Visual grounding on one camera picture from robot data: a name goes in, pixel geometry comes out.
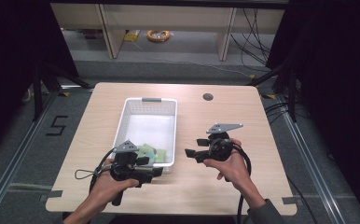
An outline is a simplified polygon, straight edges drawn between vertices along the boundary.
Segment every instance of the white plastic basket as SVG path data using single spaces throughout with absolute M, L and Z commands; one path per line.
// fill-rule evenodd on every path
M 148 144 L 165 149 L 165 162 L 154 163 L 170 172 L 174 163 L 177 101 L 165 98 L 128 98 L 122 109 L 113 147 L 130 140 L 136 146 Z

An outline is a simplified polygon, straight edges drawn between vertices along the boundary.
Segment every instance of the wire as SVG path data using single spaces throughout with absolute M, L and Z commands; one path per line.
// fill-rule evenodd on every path
M 138 46 L 134 41 L 131 41 L 131 42 L 133 43 L 134 46 L 136 46 L 136 48 L 140 49 L 140 50 L 143 51 L 143 52 L 146 52 L 144 49 L 142 49 L 140 46 Z M 151 57 L 151 56 L 149 56 L 149 55 L 146 55 L 146 57 L 148 57 L 148 58 L 150 58 L 150 59 L 153 59 L 153 60 L 156 60 L 156 61 L 163 61 L 163 62 L 169 62 L 169 63 L 189 63 L 189 64 L 196 64 L 196 65 L 199 65 L 199 66 L 212 67 L 212 68 L 214 68 L 214 69 L 217 69 L 217 70 L 220 70 L 220 71 L 223 71 L 223 72 L 238 73 L 238 74 L 241 74 L 241 75 L 243 75 L 243 76 L 245 76 L 245 77 L 250 78 L 248 75 L 246 75 L 245 73 L 242 73 L 242 72 L 240 72 L 240 71 L 223 69 L 223 68 L 216 67 L 216 66 L 210 65 L 210 64 L 201 64 L 201 63 L 192 63 L 192 62 L 173 61 L 173 60 L 168 60 L 168 59 L 154 58 L 154 57 Z
M 260 70 L 260 69 L 255 69 L 255 68 L 249 67 L 246 64 L 244 64 L 244 62 L 243 62 L 243 50 L 241 51 L 241 60 L 242 60 L 243 66 L 248 68 L 248 69 L 255 70 L 255 71 L 258 71 L 258 72 L 269 72 L 269 71 L 264 71 L 264 70 Z
M 276 104 L 276 105 L 270 105 L 267 108 L 265 108 L 265 113 L 268 114 L 273 109 L 277 109 L 277 108 L 285 106 L 285 105 L 288 105 L 288 103 L 279 103 L 279 104 Z
M 278 112 L 275 112 L 275 113 L 271 113 L 271 114 L 269 114 L 269 115 L 267 115 L 267 118 L 268 117 L 272 117 L 273 115 L 277 115 L 277 114 L 283 114 L 283 112 L 285 113 L 285 112 L 287 112 L 287 111 L 278 111 Z
M 96 180 L 98 179 L 98 175 L 100 173 L 100 171 L 102 170 L 102 166 L 104 165 L 105 160 L 108 158 L 108 156 L 110 156 L 110 154 L 113 152 L 114 147 L 111 148 L 102 158 L 101 162 L 99 163 L 99 165 L 95 168 L 95 171 L 92 174 L 92 179 L 90 180 L 90 191 L 92 190 L 93 186 L 96 183 Z
M 78 173 L 78 172 L 86 172 L 86 173 L 90 173 L 90 175 L 86 175 L 86 176 L 83 176 L 83 177 L 78 177 L 78 176 L 77 176 L 77 173 Z M 93 171 L 78 169 L 78 170 L 75 171 L 75 178 L 76 178 L 76 179 L 85 179 L 85 178 L 87 178 L 87 177 L 89 177 L 89 176 L 92 176 L 93 174 L 95 174 Z
M 249 175 L 252 174 L 252 163 L 250 162 L 250 158 L 247 156 L 247 154 L 244 152 L 244 150 L 242 149 L 242 147 L 238 144 L 233 144 L 233 149 L 237 150 L 242 157 L 244 158 L 244 161 L 246 162 L 246 168 L 247 168 L 247 172 L 249 173 Z M 239 204 L 238 204 L 238 215 L 237 215 L 237 223 L 241 223 L 241 219 L 242 219 L 242 207 L 243 207 L 243 196 L 241 195 L 241 197 L 239 198 Z
M 297 188 L 296 184 L 293 182 L 293 180 L 290 179 L 290 177 L 288 175 L 287 176 L 288 182 L 290 182 L 290 184 L 294 187 L 294 189 L 298 192 L 299 196 L 301 197 L 301 200 L 305 203 L 306 207 L 308 208 L 309 213 L 311 214 L 311 217 L 313 219 L 314 223 L 317 223 L 317 219 L 313 214 L 313 211 L 311 210 L 311 208 L 309 207 L 309 204 L 307 203 L 307 201 L 305 200 L 303 194 L 301 193 L 301 191 Z
M 287 112 L 288 112 L 288 110 L 279 112 L 280 115 L 278 115 L 276 118 L 274 118 L 274 119 L 270 122 L 270 125 L 271 125 L 276 119 L 278 119 L 281 115 L 283 115 L 283 114 L 285 114 L 285 113 L 287 113 Z
M 238 46 L 238 48 L 239 48 L 242 52 L 248 54 L 250 57 L 254 58 L 254 59 L 255 59 L 256 61 L 258 61 L 259 63 L 262 63 L 263 65 L 265 65 L 265 61 L 263 61 L 262 59 L 258 58 L 254 53 L 250 52 L 249 50 L 247 50 L 247 49 L 245 48 L 245 45 L 247 44 L 247 41 L 246 41 L 243 45 L 241 45 L 241 44 L 235 39 L 235 37 L 233 36 L 233 34 L 230 34 L 230 36 L 232 37 L 232 40 L 235 42 L 235 44 Z
M 247 17 L 247 14 L 246 14 L 245 9 L 243 9 L 244 17 L 246 18 L 247 23 L 249 24 L 249 27 L 250 27 L 250 34 L 249 34 L 249 36 L 246 38 L 246 43 L 249 42 L 249 43 L 250 43 L 252 46 L 254 46 L 256 49 L 260 49 L 260 50 L 261 50 L 261 53 L 262 53 L 262 55 L 263 55 L 263 57 L 264 57 L 264 59 L 265 59 L 265 62 L 266 62 L 266 60 L 268 59 L 268 56 L 267 56 L 266 53 L 269 52 L 270 49 L 269 49 L 268 47 L 266 47 L 264 44 L 262 44 L 261 39 L 259 38 L 258 23 L 257 23 L 257 21 L 256 21 L 256 19 L 257 19 L 257 13 L 258 13 L 258 10 L 255 8 L 255 9 L 254 9 L 254 14 L 255 14 L 255 15 L 254 15 L 254 21 L 253 21 L 253 25 L 252 25 L 251 22 L 250 22 L 250 20 L 249 20 L 249 18 Z M 254 36 L 254 38 L 256 39 L 259 47 L 255 46 L 254 44 L 252 44 L 252 43 L 249 41 L 249 37 L 250 37 L 251 34 L 253 34 L 253 36 Z

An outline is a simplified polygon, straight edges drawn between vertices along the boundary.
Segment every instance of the forearm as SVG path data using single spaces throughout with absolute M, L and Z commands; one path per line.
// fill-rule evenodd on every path
M 245 181 L 241 186 L 235 186 L 235 188 L 241 192 L 241 195 L 249 204 L 250 209 L 256 209 L 265 204 L 264 198 L 251 180 Z
M 94 205 L 93 201 L 87 198 L 74 213 L 72 213 L 63 223 L 64 224 L 81 224 L 88 223 L 94 216 L 99 213 L 99 210 Z

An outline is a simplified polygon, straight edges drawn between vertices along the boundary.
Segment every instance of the hand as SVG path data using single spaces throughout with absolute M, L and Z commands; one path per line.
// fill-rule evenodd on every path
M 235 145 L 241 146 L 241 141 L 230 138 Z M 243 156 L 235 149 L 232 149 L 231 155 L 226 161 L 215 161 L 212 159 L 204 160 L 207 167 L 213 167 L 219 171 L 217 179 L 223 176 L 232 182 L 235 189 L 241 192 L 243 198 L 249 204 L 251 209 L 258 208 L 265 204 L 264 199 L 259 194 L 247 171 Z
M 104 164 L 111 162 L 113 162 L 113 159 L 108 159 Z M 122 190 L 134 188 L 138 185 L 139 181 L 135 179 L 117 181 L 113 179 L 109 171 L 102 172 L 87 199 L 64 223 L 87 223 L 98 213 L 102 212 L 107 204 L 111 203 Z

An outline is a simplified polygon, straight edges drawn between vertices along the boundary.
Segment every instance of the black cable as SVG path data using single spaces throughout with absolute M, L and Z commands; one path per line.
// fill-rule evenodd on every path
M 278 119 L 281 115 L 283 115 L 283 114 L 285 114 L 285 113 L 287 113 L 287 112 L 288 112 L 288 110 L 281 111 L 281 112 L 280 112 L 280 115 L 278 115 L 276 118 L 274 118 L 274 119 L 270 122 L 270 125 L 271 125 L 276 119 Z
M 99 165 L 95 168 L 95 171 L 93 172 L 93 175 L 92 175 L 92 179 L 90 180 L 90 191 L 92 190 L 93 186 L 95 185 L 96 183 L 96 180 L 98 179 L 98 175 L 99 175 L 99 172 L 101 171 L 102 169 L 102 165 L 104 164 L 105 160 L 107 159 L 107 157 L 113 152 L 113 148 L 110 149 L 105 155 L 104 157 L 102 158 L 101 162 L 99 163 Z
M 241 60 L 242 60 L 243 66 L 250 69 L 250 70 L 254 70 L 254 71 L 258 71 L 258 72 L 269 72 L 269 71 L 265 71 L 265 70 L 255 69 L 255 68 L 249 67 L 246 64 L 244 64 L 244 62 L 243 62 L 243 51 L 241 51 Z
M 237 150 L 239 152 L 239 154 L 241 154 L 244 161 L 246 162 L 247 172 L 249 173 L 249 175 L 251 175 L 252 174 L 252 163 L 250 162 L 250 158 L 247 156 L 247 154 L 244 152 L 244 150 L 242 149 L 242 147 L 240 145 L 234 143 L 233 144 L 233 149 Z M 238 204 L 238 215 L 237 215 L 237 223 L 238 224 L 242 223 L 243 200 L 244 200 L 244 198 L 241 195 L 241 197 L 239 199 L 239 204 Z
M 288 105 L 288 103 L 279 103 L 279 104 L 275 104 L 275 105 L 270 105 L 267 108 L 265 108 L 265 114 L 268 114 L 272 110 L 280 108 L 280 107 L 285 106 L 285 105 Z
M 253 25 L 250 23 L 249 18 L 247 17 L 246 11 L 245 11 L 244 9 L 243 9 L 243 14 L 244 14 L 244 17 L 246 18 L 247 23 L 249 24 L 249 27 L 250 27 L 250 34 L 249 34 L 249 36 L 247 37 L 246 40 L 247 40 L 252 46 L 254 46 L 256 49 L 264 50 L 264 49 L 263 49 L 263 47 L 264 47 L 264 48 L 270 50 L 269 48 L 267 48 L 265 45 L 263 45 L 263 44 L 261 43 L 261 41 L 260 41 L 260 39 L 259 39 L 259 35 L 258 35 L 258 37 L 257 37 L 257 36 L 256 36 L 256 33 L 255 33 L 255 31 L 254 31 L 255 25 L 257 26 L 257 22 L 256 22 L 256 11 L 255 11 L 255 20 L 254 20 L 254 22 L 253 22 Z M 257 47 L 257 46 L 255 46 L 254 44 L 252 44 L 252 43 L 248 40 L 251 34 L 253 34 L 253 36 L 255 37 L 255 39 L 256 39 L 256 41 L 258 42 L 260 48 Z
M 233 36 L 233 34 L 230 34 L 230 36 L 232 37 L 233 41 L 235 42 L 235 44 L 238 46 L 238 48 L 242 51 L 242 52 L 245 52 L 247 53 L 248 55 L 250 55 L 252 58 L 254 58 L 256 61 L 258 61 L 259 63 L 262 63 L 265 65 L 265 62 L 258 58 L 254 53 L 250 52 L 249 50 L 247 50 L 244 46 L 247 42 L 245 42 L 243 44 L 243 46 L 235 39 L 235 37 Z
M 271 113 L 271 114 L 269 114 L 269 115 L 267 115 L 267 118 L 269 118 L 269 117 L 272 117 L 273 115 L 277 115 L 277 114 L 283 114 L 283 113 L 285 113 L 286 111 L 278 111 L 278 112 L 275 112 L 275 113 Z
M 249 18 L 247 17 L 246 11 L 243 9 L 244 17 L 246 18 L 247 23 L 249 24 L 249 27 L 250 27 L 250 33 L 253 34 L 253 36 L 256 39 L 258 45 L 260 46 L 260 48 L 257 48 L 257 49 L 261 50 L 261 53 L 262 53 L 262 55 L 263 55 L 263 57 L 265 59 L 265 63 L 266 63 L 266 60 L 268 59 L 268 57 L 266 55 L 266 51 L 264 50 L 264 48 L 266 48 L 266 49 L 269 49 L 269 48 L 261 43 L 261 39 L 259 38 L 259 32 L 258 32 L 258 24 L 256 22 L 256 15 L 257 15 L 257 9 L 256 8 L 255 8 L 254 12 L 255 12 L 255 16 L 254 16 L 255 20 L 254 20 L 253 25 L 252 25 Z
M 308 208 L 309 213 L 311 214 L 311 217 L 313 219 L 314 223 L 317 223 L 317 219 L 313 214 L 313 211 L 311 210 L 311 208 L 309 207 L 308 203 L 306 202 L 303 194 L 301 193 L 301 191 L 297 188 L 296 184 L 294 184 L 293 180 L 290 179 L 290 177 L 288 175 L 287 176 L 288 182 L 290 182 L 290 184 L 294 187 L 294 189 L 298 192 L 299 196 L 301 197 L 301 200 L 305 203 L 306 207 Z

